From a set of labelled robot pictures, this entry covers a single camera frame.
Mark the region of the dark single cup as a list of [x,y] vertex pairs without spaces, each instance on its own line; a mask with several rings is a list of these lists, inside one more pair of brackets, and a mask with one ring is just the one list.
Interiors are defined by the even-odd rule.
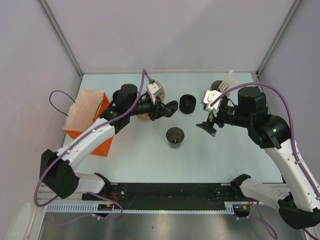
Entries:
[[171,127],[165,134],[168,145],[173,148],[179,148],[185,139],[184,131],[179,127]]

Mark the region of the orange paper bag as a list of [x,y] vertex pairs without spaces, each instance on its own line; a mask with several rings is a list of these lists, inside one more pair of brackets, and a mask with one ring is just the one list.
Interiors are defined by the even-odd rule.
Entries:
[[63,130],[74,140],[86,131],[109,106],[104,91],[83,89],[68,110]]

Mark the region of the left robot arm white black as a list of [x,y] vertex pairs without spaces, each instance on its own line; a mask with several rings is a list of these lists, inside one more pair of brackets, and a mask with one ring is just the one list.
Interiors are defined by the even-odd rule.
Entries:
[[80,163],[103,142],[111,139],[130,123],[132,116],[147,114],[154,121],[170,118],[177,110],[176,100],[164,104],[154,84],[148,86],[145,97],[139,94],[137,86],[124,84],[114,92],[110,105],[97,120],[68,145],[41,155],[39,179],[57,197],[66,199],[75,192],[93,193],[98,199],[110,196],[107,179],[99,173],[77,173]]

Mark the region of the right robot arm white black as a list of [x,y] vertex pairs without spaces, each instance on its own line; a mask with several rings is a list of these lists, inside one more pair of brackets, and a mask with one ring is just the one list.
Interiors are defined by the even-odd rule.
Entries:
[[252,198],[277,211],[282,220],[295,230],[320,223],[320,186],[298,153],[293,126],[282,117],[269,113],[266,95],[250,83],[236,86],[238,104],[228,104],[229,91],[208,90],[202,103],[209,113],[197,127],[215,136],[214,125],[247,129],[249,138],[273,160],[288,190],[261,183],[247,174],[234,178],[230,194],[242,201]]

